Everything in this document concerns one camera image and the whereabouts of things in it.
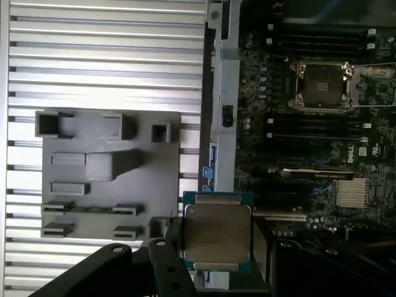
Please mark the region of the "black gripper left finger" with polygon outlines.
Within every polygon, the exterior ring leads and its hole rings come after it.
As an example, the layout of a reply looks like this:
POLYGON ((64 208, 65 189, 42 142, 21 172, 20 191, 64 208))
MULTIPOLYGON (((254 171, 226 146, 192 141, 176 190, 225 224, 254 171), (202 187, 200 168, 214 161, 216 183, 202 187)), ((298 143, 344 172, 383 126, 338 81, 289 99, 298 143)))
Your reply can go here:
POLYGON ((196 289, 178 255, 183 218, 170 219, 163 238, 151 238, 138 250, 121 243, 94 252, 33 293, 53 296, 195 296, 196 289))

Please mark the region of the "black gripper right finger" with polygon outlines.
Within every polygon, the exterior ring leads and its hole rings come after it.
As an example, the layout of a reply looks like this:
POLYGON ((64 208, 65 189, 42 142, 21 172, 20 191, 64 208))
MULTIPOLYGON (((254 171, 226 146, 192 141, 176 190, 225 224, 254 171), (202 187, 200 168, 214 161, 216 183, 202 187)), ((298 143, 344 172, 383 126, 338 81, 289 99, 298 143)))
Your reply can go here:
POLYGON ((257 296, 395 296, 395 230, 300 230, 277 237, 264 219, 238 220, 265 290, 257 296))

